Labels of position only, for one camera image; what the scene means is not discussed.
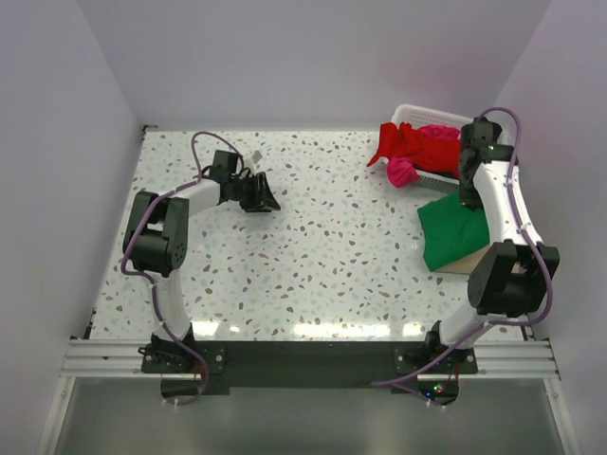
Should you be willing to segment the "green t shirt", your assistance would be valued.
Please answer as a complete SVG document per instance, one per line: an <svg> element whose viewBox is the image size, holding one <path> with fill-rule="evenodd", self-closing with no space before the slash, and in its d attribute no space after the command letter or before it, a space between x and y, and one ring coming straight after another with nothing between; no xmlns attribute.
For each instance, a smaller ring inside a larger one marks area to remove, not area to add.
<svg viewBox="0 0 607 455"><path fill-rule="evenodd" d="M485 212L462 205L459 191L426 204L417 210L417 215L425 241L423 260L431 272L489 244Z"/></svg>

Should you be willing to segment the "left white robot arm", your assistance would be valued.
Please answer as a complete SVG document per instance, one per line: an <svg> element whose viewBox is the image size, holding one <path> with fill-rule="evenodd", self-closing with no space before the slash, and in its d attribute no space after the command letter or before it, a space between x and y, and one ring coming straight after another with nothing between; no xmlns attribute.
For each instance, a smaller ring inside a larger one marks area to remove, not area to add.
<svg viewBox="0 0 607 455"><path fill-rule="evenodd" d="M247 213L281 209L264 172L252 170L241 154L221 150L194 181L163 194L139 191L133 201L120 269L149 283L156 323L151 344L164 348L162 358L176 372L188 371L196 361L180 276L189 250L190 220L232 201Z"/></svg>

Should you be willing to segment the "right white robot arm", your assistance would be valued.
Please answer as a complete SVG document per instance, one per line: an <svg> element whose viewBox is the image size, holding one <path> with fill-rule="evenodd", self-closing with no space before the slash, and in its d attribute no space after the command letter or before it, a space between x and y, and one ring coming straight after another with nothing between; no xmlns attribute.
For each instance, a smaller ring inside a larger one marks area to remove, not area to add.
<svg viewBox="0 0 607 455"><path fill-rule="evenodd" d="M553 306L560 253L531 221L520 186L519 145L500 143L502 132L485 114L461 129L460 202L484 211L489 247L469 275L466 302L426 335L422 359L436 373L491 328L523 327L523 317L535 325Z"/></svg>

